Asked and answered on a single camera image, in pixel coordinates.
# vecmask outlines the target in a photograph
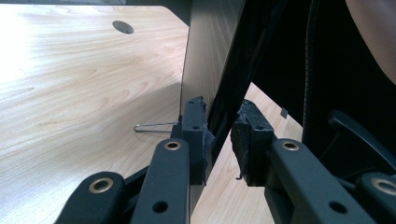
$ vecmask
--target light wood grain surface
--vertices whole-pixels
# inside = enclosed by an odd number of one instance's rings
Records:
[[[244,0],[192,1],[181,93],[182,113],[183,103],[197,95],[204,96],[210,111],[244,4]]]
[[[275,129],[278,138],[301,141],[302,127],[290,116],[280,116],[281,108],[254,84],[246,99],[254,102]],[[264,198],[264,188],[250,188],[244,180],[236,180],[239,166],[227,138],[207,187],[191,217],[192,223],[274,223]]]
[[[89,175],[149,165],[168,136],[133,127],[177,120],[189,28],[164,7],[0,15],[0,223],[52,223]]]

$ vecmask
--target silver metal pin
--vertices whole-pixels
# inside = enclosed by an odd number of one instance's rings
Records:
[[[142,129],[141,127],[152,127],[152,126],[162,126],[162,125],[177,125],[179,121],[176,122],[165,122],[165,123],[146,123],[146,124],[136,124],[134,126],[134,131],[136,133],[171,133],[170,131],[165,130],[146,130]]]

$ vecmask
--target metal screw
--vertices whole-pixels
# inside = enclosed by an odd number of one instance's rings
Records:
[[[91,193],[103,193],[113,186],[113,180],[108,177],[102,177],[90,184],[89,190]]]
[[[299,146],[292,142],[284,142],[282,143],[282,147],[289,151],[297,151],[298,149],[300,149]]]
[[[376,189],[384,193],[396,196],[396,184],[388,181],[387,179],[373,178],[372,184]]]
[[[179,142],[168,142],[165,143],[164,147],[168,150],[174,151],[174,150],[178,150],[181,147],[181,144]]]

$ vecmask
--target black cable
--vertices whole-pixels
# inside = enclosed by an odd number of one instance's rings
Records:
[[[305,92],[304,92],[304,116],[303,116],[303,143],[307,142],[307,136],[311,121],[311,105],[314,79],[314,39],[317,24],[318,6],[320,0],[312,0],[309,8],[308,24],[305,38]]]

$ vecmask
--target wooden desk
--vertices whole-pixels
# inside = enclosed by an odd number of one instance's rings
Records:
[[[0,14],[0,223],[52,223],[84,178],[129,176],[168,137],[133,127],[177,119],[188,27],[163,7],[2,5]],[[279,137],[301,137],[257,88],[247,98]],[[238,175],[226,143],[192,223],[272,222],[263,188]]]

